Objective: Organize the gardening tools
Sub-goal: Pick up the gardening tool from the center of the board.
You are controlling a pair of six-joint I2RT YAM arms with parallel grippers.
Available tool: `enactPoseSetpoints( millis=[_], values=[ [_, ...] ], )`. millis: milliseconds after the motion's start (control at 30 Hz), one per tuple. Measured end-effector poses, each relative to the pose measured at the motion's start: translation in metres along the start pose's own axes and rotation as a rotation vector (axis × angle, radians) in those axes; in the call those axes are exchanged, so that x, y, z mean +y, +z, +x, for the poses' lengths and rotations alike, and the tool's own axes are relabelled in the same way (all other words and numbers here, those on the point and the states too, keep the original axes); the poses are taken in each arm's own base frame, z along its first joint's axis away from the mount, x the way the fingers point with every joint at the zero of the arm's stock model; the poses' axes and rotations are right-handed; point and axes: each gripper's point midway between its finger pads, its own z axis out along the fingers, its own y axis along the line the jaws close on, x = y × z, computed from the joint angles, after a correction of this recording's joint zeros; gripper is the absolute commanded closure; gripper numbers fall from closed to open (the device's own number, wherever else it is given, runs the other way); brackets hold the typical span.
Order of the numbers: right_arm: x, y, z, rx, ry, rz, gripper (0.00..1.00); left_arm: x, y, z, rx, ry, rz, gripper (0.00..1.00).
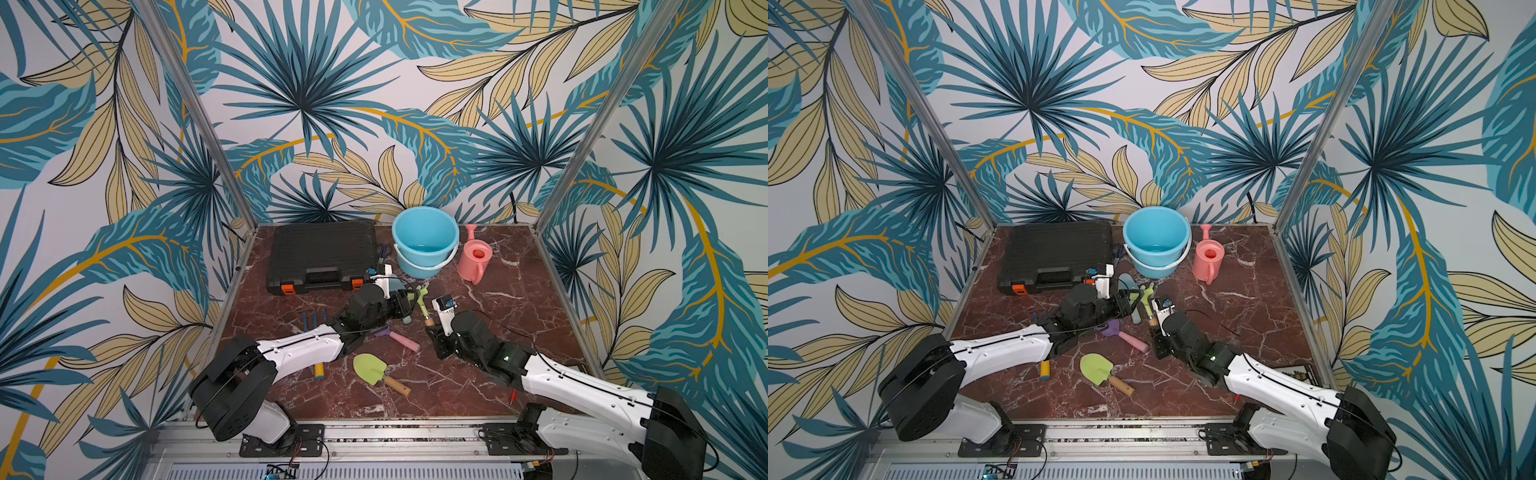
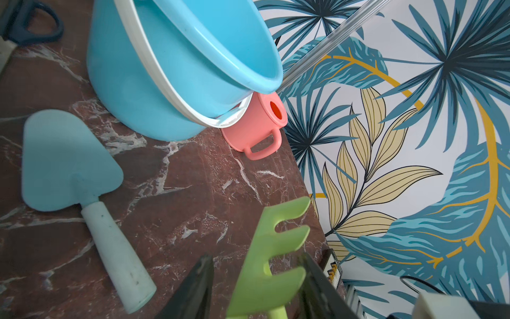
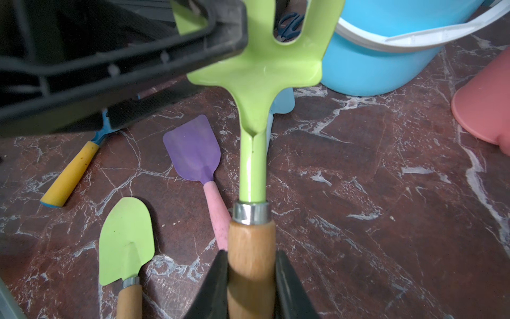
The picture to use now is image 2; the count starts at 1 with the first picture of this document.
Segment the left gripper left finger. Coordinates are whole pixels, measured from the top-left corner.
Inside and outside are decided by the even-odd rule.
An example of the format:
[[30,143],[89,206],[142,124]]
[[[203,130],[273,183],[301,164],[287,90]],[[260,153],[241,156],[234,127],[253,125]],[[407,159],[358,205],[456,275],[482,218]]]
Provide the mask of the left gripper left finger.
[[213,279],[213,259],[203,255],[155,318],[209,318]]

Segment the green toy rake wooden handle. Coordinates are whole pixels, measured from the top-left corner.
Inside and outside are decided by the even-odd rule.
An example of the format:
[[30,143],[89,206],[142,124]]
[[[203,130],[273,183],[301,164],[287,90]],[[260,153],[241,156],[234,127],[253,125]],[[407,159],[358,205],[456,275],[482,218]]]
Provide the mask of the green toy rake wooden handle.
[[303,225],[279,233],[276,226],[301,217],[309,205],[310,198],[304,196],[263,209],[227,309],[227,318],[248,318],[263,312],[269,318],[288,317],[285,305],[298,293],[306,271],[304,267],[296,267],[273,275],[270,259],[297,251],[308,238],[310,227]]

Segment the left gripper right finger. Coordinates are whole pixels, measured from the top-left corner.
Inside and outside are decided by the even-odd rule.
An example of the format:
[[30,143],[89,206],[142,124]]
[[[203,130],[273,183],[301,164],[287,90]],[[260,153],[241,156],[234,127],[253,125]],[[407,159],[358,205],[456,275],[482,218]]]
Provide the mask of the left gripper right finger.
[[298,263],[306,272],[297,294],[300,304],[298,318],[358,318],[308,253],[300,255]]

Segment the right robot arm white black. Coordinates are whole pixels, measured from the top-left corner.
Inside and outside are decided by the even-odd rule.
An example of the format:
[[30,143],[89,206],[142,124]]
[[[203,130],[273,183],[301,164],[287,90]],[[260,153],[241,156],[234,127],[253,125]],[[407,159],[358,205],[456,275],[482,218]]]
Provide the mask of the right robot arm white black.
[[401,276],[400,280],[413,290],[406,280],[413,280],[433,290],[419,293],[412,318],[509,318],[508,304],[485,303],[461,296],[445,295],[425,280],[413,276]]

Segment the pink toy watering can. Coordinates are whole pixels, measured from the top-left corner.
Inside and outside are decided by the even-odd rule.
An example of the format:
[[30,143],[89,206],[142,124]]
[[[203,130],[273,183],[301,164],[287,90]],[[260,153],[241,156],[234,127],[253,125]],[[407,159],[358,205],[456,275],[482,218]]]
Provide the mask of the pink toy watering can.
[[[243,152],[248,159],[255,161],[277,152],[282,144],[280,129],[288,123],[288,115],[277,93],[254,93],[247,111],[234,125],[221,130],[228,145]],[[252,150],[258,143],[273,137],[273,142],[264,150]]]

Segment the teal toy trowel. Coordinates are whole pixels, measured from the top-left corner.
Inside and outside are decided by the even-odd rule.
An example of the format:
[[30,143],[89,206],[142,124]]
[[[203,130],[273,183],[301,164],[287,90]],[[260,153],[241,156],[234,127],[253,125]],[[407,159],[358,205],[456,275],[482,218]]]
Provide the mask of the teal toy trowel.
[[103,265],[128,314],[141,309],[157,288],[101,195],[118,189],[124,173],[75,115],[62,110],[32,114],[23,129],[21,195],[32,209],[81,206]]

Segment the light blue plastic bucket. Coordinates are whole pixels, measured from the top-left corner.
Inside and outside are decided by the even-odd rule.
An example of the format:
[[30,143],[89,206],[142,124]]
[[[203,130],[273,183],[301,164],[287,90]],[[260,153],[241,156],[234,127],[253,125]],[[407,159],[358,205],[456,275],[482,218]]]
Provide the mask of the light blue plastic bucket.
[[236,124],[283,79],[252,1],[96,1],[86,64],[113,116],[167,142]]

